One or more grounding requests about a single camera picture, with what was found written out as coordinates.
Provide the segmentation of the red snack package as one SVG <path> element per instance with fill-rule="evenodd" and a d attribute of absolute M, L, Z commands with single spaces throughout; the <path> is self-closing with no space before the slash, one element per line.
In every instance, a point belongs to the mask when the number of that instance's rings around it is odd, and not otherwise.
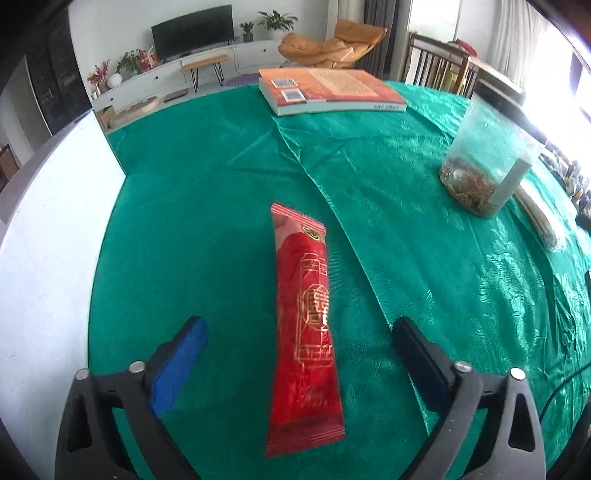
<path fill-rule="evenodd" d="M 335 347 L 329 329 L 329 270 L 321 222 L 280 203 L 276 239 L 276 371 L 266 455 L 345 437 Z"/>

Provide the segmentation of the white storage box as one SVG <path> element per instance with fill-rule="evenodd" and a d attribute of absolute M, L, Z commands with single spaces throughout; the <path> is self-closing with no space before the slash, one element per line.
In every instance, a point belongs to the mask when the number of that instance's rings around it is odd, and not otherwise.
<path fill-rule="evenodd" d="M 88 112 L 1 192 L 1 419 L 41 479 L 54 475 L 67 394 L 87 364 L 96 266 L 124 180 Z"/>

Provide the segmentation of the cotton swab bag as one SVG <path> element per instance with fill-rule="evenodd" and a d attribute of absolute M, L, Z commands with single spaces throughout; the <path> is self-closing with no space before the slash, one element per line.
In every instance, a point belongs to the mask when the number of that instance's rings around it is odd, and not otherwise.
<path fill-rule="evenodd" d="M 566 248 L 566 234 L 559 218 L 539 193 L 528 185 L 520 186 L 515 197 L 527 213 L 543 246 L 550 252 Z"/>

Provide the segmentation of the clear plastic jar black lid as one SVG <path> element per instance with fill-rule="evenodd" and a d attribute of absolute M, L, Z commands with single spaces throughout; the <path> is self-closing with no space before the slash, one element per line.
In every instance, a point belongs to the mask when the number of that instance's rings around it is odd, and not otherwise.
<path fill-rule="evenodd" d="M 492 218 L 516 192 L 546 142 L 519 103 L 480 81 L 440 168 L 440 180 L 465 209 Z"/>

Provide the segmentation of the white TV cabinet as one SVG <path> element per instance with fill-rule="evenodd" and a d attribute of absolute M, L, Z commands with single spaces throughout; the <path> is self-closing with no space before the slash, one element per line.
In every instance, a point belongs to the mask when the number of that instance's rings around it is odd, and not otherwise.
<path fill-rule="evenodd" d="M 229 60 L 222 64 L 225 81 L 238 78 L 240 75 L 256 73 L 262 68 L 278 67 L 284 62 L 283 56 L 277 50 L 279 44 L 277 40 L 236 43 L 171 60 L 124 80 L 120 85 L 92 100 L 91 104 L 95 111 L 108 106 L 119 111 L 148 97 L 163 97 L 185 88 L 193 94 L 190 74 L 181 74 L 181 65 L 221 54 L 229 55 Z M 219 87 L 211 68 L 200 71 L 198 89 L 205 90 L 204 85 L 207 84 Z"/>

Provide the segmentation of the small wooden bench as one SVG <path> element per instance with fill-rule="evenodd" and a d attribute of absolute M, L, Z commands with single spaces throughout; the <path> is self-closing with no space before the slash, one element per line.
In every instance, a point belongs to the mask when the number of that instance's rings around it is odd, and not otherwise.
<path fill-rule="evenodd" d="M 191 85 L 195 93 L 198 92 L 199 88 L 199 74 L 201 70 L 211 68 L 219 86 L 223 86 L 225 83 L 225 77 L 222 69 L 222 64 L 229 60 L 228 54 L 221 54 L 198 61 L 182 64 L 180 67 L 180 73 L 183 75 L 190 74 Z"/>

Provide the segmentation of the orange book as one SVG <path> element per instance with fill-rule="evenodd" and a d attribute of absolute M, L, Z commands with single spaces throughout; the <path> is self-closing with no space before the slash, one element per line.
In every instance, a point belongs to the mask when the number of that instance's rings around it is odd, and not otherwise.
<path fill-rule="evenodd" d="M 363 70 L 269 68 L 259 71 L 259 91 L 277 116 L 335 111 L 404 112 L 407 101 Z"/>

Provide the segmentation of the red flower plant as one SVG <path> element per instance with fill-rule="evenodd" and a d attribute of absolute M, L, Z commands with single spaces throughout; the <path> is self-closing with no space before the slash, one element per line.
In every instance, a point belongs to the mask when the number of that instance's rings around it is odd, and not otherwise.
<path fill-rule="evenodd" d="M 117 62 L 115 72 L 119 75 L 126 74 L 128 77 L 139 75 L 153 69 L 158 63 L 158 57 L 153 48 L 149 50 L 135 49 L 125 52 Z M 88 75 L 87 82 L 93 86 L 105 84 L 109 76 L 110 61 L 104 60 L 95 65 L 93 71 Z"/>

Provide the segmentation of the black television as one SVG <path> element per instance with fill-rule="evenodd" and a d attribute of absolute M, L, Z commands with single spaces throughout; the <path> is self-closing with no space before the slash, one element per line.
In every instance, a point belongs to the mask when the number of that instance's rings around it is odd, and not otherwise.
<path fill-rule="evenodd" d="M 232 7 L 222 5 L 179 16 L 151 27 L 156 55 L 166 60 L 235 38 Z"/>

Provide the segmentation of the green potted plant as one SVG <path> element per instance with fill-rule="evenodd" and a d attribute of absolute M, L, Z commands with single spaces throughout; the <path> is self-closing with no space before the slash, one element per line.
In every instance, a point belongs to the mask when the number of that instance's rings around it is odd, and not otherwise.
<path fill-rule="evenodd" d="M 242 30 L 242 41 L 250 43 L 254 41 L 253 30 L 254 27 L 262 27 L 270 39 L 283 38 L 287 33 L 294 30 L 294 26 L 298 22 L 297 16 L 293 14 L 280 14 L 276 10 L 269 12 L 258 11 L 259 17 L 256 22 L 245 21 L 239 24 Z"/>

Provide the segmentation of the wooden chair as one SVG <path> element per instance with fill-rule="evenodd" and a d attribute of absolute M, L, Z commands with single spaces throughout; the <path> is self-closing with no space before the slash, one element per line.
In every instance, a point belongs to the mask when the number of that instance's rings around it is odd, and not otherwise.
<path fill-rule="evenodd" d="M 477 57 L 458 42 L 444 43 L 412 32 L 402 80 L 470 98 L 478 80 L 476 60 Z"/>

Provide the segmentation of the orange lounge chair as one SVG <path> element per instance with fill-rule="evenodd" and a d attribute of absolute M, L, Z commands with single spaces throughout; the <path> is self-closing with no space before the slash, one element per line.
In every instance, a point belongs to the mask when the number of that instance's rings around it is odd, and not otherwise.
<path fill-rule="evenodd" d="M 339 20 L 328 40 L 315 42 L 290 33 L 280 41 L 277 50 L 288 62 L 300 66 L 346 69 L 374 50 L 387 33 L 384 27 Z"/>

